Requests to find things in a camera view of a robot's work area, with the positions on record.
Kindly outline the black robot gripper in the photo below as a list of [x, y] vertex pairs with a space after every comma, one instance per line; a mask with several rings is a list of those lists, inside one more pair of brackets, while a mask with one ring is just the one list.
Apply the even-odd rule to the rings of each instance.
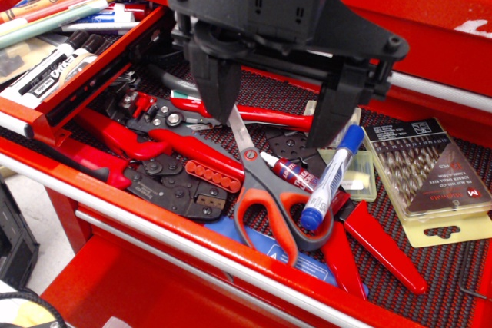
[[341, 0], [168, 0], [207, 112], [228, 122], [241, 67], [306, 78], [335, 90], [362, 88], [382, 98], [394, 63], [408, 53], [398, 35], [351, 11]]

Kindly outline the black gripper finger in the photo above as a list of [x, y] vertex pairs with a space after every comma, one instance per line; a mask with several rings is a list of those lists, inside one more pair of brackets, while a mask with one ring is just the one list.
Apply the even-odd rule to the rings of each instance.
[[307, 146], [328, 146], [351, 118], [362, 88], [353, 85], [338, 85], [335, 90], [327, 85], [321, 87], [317, 105], [307, 137]]

